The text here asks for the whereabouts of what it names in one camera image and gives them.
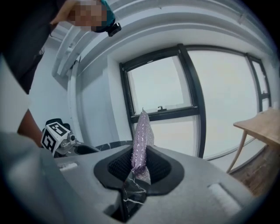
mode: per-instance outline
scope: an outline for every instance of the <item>wooden table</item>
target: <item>wooden table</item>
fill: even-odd
[[[267,111],[258,113],[252,119],[236,122],[233,125],[243,129],[243,135],[239,148],[227,173],[237,161],[247,135],[251,135],[272,148],[280,149],[280,110],[269,108]]]

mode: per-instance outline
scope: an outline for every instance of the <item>wooden floor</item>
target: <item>wooden floor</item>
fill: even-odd
[[[247,186],[253,195],[266,193],[280,170],[280,150],[266,147],[256,158],[231,175]]]

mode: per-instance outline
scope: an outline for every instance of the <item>window pane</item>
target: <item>window pane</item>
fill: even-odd
[[[195,155],[197,116],[151,121],[155,146]]]
[[[268,110],[269,105],[270,105],[269,99],[268,98],[267,99],[263,99],[262,100],[262,111]]]
[[[254,61],[253,61],[253,65],[254,65],[255,71],[256,71],[257,76],[258,76],[259,85],[261,87],[261,92],[262,93],[263,92],[267,93],[267,86],[266,86],[266,81],[265,81],[266,77],[263,74],[261,66],[260,66],[259,63],[254,62]]]
[[[191,106],[186,77],[178,56],[154,61],[128,72],[135,114]]]
[[[257,114],[257,94],[252,73],[244,57],[215,51],[189,51],[189,55],[204,95],[204,158],[208,158],[239,145],[242,130],[234,127],[233,123],[250,119]]]

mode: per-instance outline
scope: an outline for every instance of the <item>black mesh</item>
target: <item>black mesh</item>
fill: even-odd
[[[132,149],[111,161],[107,167],[109,173],[124,182],[132,169],[131,156]],[[171,171],[169,162],[149,149],[147,149],[147,167],[150,172],[151,184],[162,180]]]
[[[132,169],[131,155],[132,149],[122,154],[115,160],[111,161],[107,166],[109,173],[115,176],[116,178],[120,179],[121,181],[125,182]]]

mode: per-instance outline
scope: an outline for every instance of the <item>person's arm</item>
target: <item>person's arm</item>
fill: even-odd
[[[19,125],[17,133],[33,139],[35,143],[38,145],[38,147],[42,146],[41,138],[43,136],[43,133],[37,126],[29,110],[24,115],[21,124]]]

